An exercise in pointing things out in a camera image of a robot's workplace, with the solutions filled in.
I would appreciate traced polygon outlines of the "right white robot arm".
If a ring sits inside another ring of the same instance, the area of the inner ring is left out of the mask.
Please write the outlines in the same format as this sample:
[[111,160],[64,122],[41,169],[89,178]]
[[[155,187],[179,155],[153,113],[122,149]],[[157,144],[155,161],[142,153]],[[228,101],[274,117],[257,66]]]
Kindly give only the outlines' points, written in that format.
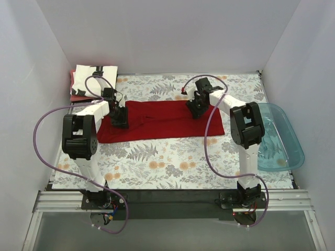
[[237,199],[243,208],[256,204],[265,182],[258,174],[258,151],[265,135],[265,128],[259,105],[255,102],[240,101],[228,94],[228,85],[212,86],[210,74],[195,76],[194,86],[181,88],[182,95],[188,97],[186,106],[193,119],[199,119],[210,106],[212,111],[220,110],[230,117],[230,134],[239,153],[239,174]]

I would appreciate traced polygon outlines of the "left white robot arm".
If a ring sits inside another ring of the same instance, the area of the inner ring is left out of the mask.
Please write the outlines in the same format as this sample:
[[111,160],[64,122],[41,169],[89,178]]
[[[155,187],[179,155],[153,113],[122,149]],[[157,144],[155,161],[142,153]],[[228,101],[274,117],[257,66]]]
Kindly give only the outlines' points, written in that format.
[[116,97],[117,91],[105,88],[103,102],[90,105],[75,115],[63,118],[62,151],[69,155],[77,164],[81,175],[88,178],[83,194],[89,203],[99,209],[110,207],[111,193],[100,186],[105,186],[105,178],[99,170],[96,154],[99,143],[97,130],[104,117],[110,119],[108,123],[113,128],[128,129],[128,108],[124,98],[120,101]]

